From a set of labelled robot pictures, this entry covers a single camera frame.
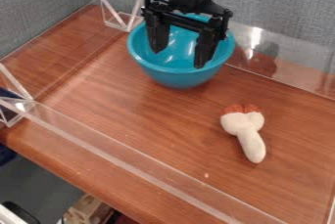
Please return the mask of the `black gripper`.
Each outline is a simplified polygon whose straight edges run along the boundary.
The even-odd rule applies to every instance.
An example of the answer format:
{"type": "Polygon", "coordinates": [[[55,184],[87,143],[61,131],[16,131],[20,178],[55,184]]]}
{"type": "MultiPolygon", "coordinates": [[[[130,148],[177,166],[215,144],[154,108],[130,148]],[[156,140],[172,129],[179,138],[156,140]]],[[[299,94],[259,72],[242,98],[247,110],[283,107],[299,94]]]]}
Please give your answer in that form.
{"type": "Polygon", "coordinates": [[[141,13],[154,53],[168,47],[172,25],[199,33],[195,67],[203,68],[213,55],[215,40],[225,38],[234,12],[213,0],[144,0],[141,13]]]}

